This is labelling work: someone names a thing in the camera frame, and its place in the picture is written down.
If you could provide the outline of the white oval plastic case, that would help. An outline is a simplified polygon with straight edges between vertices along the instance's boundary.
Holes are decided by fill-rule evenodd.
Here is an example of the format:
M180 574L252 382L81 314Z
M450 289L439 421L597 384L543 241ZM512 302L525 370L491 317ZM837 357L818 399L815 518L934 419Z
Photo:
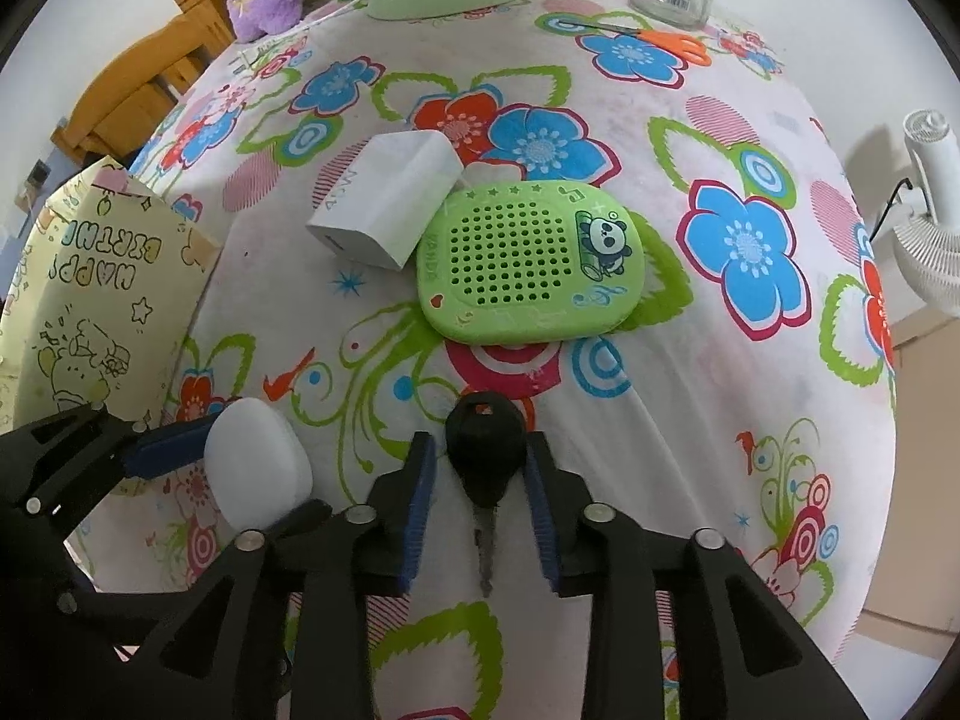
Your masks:
M313 467L293 427L256 398L226 406L203 447L206 483L235 532L265 530L311 497Z

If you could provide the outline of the black car key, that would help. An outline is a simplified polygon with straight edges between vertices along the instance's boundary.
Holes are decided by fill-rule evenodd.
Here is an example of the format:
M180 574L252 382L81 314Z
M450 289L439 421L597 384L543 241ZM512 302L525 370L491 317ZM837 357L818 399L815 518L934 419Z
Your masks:
M449 463L472 506L478 587L483 598L493 592L496 512L526 461L526 434L523 413L496 392L464 395L444 426Z

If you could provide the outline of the white power adapter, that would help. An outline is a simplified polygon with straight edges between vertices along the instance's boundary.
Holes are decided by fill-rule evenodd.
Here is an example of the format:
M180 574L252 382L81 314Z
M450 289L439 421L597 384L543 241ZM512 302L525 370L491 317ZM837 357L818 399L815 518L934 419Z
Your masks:
M438 130L381 133L343 169L306 229L345 259L400 271L462 171Z

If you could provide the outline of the green panda speaker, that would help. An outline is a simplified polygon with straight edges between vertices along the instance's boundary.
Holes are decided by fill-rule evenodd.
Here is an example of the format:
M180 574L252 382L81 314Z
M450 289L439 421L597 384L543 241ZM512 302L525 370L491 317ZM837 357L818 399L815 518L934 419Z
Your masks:
M421 312L455 343L595 337L640 304L643 244L630 213L584 182L451 193L416 248Z

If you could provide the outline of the yellow cartoon storage box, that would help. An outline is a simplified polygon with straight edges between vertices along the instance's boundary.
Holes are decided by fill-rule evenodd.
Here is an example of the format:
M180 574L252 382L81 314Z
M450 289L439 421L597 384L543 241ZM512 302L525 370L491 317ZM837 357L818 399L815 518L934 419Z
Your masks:
M3 429L91 403L158 426L218 255L112 158L55 190L3 305Z

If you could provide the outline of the floral tablecloth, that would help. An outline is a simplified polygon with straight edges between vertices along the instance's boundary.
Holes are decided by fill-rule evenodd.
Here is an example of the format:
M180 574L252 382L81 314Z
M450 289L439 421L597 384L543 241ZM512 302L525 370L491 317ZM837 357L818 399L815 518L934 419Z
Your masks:
M220 244L161 418L257 397L343 507L478 390L651 530L719 530L827 654L866 601L895 466L895 376L869 228L781 62L748 31L697 67L594 25L626 0L436 20L361 11L213 65L133 172ZM640 304L600 337L464 346L411 271L306 223L374 135L438 130L472 184L584 182L630 213Z

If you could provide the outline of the white floor fan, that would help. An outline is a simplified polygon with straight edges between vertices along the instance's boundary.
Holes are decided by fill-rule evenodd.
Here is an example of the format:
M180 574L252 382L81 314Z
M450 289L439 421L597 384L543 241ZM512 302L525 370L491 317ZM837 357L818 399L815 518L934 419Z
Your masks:
M913 110L903 138L919 187L919 200L890 226L901 278L924 304L958 316L958 135L937 109Z

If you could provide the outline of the orange handled scissors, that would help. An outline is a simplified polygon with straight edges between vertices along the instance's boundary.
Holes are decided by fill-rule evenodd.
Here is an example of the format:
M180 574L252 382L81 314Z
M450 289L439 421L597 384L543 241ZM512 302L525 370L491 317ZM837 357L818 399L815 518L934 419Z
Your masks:
M651 46L667 50L670 54L677 55L679 59L697 67L709 67L713 63L713 60L709 57L708 49L704 47L700 39L690 36L690 34L654 31L654 29L633 29L615 25L594 25L594 29L613 32L613 34L620 34L620 36L636 37L636 39L651 44Z

